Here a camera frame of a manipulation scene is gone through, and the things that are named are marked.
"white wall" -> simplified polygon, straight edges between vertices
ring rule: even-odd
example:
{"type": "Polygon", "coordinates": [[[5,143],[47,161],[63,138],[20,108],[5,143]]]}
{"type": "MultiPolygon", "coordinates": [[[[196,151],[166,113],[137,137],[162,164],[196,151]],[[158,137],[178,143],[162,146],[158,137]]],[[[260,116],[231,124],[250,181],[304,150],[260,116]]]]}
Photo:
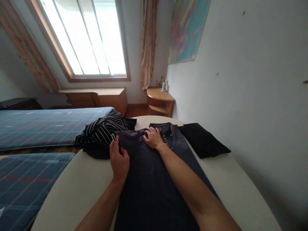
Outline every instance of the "white wall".
{"type": "Polygon", "coordinates": [[[33,74],[17,56],[8,35],[0,29],[0,101],[18,97],[37,97],[44,108],[63,101],[60,94],[45,94],[33,74]]]}
{"type": "MultiPolygon", "coordinates": [[[[141,52],[140,52],[140,19],[141,2],[140,0],[122,1],[124,27],[127,42],[127,52],[131,72],[131,82],[99,82],[99,83],[69,83],[57,63],[52,51],[50,50],[42,32],[31,15],[24,0],[11,0],[21,18],[27,25],[34,41],[49,64],[52,72],[58,79],[62,88],[93,88],[93,87],[126,87],[127,99],[129,104],[147,103],[146,91],[141,90],[141,52]]],[[[155,57],[154,81],[160,78],[160,75],[166,76],[167,73],[167,53],[169,41],[164,40],[168,34],[169,25],[165,24],[165,19],[171,17],[166,15],[165,5],[170,8],[168,0],[161,0],[158,5],[158,37],[155,57]]]]}
{"type": "Polygon", "coordinates": [[[167,71],[173,117],[232,150],[285,230],[308,215],[307,9],[304,0],[211,0],[196,60],[167,71]]]}

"poster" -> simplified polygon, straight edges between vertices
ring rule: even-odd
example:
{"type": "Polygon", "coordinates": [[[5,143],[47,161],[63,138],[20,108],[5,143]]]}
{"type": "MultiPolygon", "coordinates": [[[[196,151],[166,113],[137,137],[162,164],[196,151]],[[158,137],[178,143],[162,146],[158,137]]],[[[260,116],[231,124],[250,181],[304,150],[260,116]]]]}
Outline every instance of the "poster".
{"type": "Polygon", "coordinates": [[[195,60],[210,0],[174,0],[168,64],[195,60]]]}

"striped shirt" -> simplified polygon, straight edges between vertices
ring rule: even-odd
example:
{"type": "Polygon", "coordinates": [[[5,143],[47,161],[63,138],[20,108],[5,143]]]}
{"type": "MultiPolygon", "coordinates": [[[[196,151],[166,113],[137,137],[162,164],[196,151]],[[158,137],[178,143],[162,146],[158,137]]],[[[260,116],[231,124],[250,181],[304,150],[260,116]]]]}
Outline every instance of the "striped shirt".
{"type": "Polygon", "coordinates": [[[128,124],[120,114],[113,109],[108,116],[98,118],[96,121],[86,125],[83,133],[76,136],[75,147],[83,148],[84,145],[92,143],[108,147],[115,132],[129,130],[128,124]]]}

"window pane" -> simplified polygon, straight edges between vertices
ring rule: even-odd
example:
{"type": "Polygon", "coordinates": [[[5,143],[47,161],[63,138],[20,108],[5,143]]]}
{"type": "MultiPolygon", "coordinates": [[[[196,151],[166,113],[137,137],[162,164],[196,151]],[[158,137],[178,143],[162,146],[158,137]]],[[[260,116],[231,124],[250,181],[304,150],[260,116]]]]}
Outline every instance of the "window pane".
{"type": "Polygon", "coordinates": [[[48,19],[58,37],[59,42],[61,43],[62,49],[67,57],[68,62],[70,63],[74,74],[82,74],[81,68],[77,61],[77,58],[74,54],[72,46],[66,36],[60,18],[58,17],[58,13],[55,9],[55,6],[52,0],[41,0],[41,3],[44,7],[44,10],[48,16],[48,19]]]}
{"type": "Polygon", "coordinates": [[[126,74],[116,3],[114,0],[94,0],[99,27],[111,74],[126,74]]]}
{"type": "Polygon", "coordinates": [[[85,74],[99,74],[95,56],[76,0],[56,0],[64,26],[85,74]]]}
{"type": "Polygon", "coordinates": [[[85,17],[87,29],[92,42],[99,70],[101,74],[109,74],[108,64],[105,56],[105,50],[99,35],[99,30],[91,0],[81,0],[80,3],[85,17]]]}

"curtain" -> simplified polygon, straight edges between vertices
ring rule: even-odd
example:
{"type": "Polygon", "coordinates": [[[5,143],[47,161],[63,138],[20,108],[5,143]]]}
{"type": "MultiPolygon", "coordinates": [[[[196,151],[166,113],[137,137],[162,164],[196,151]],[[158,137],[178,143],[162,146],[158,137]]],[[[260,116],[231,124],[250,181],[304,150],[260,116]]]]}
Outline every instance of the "curtain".
{"type": "Polygon", "coordinates": [[[141,89],[153,78],[158,0],[141,0],[141,89]]]}
{"type": "Polygon", "coordinates": [[[33,73],[45,93],[57,92],[58,83],[42,58],[10,0],[0,0],[0,23],[16,48],[17,55],[33,73]]]}

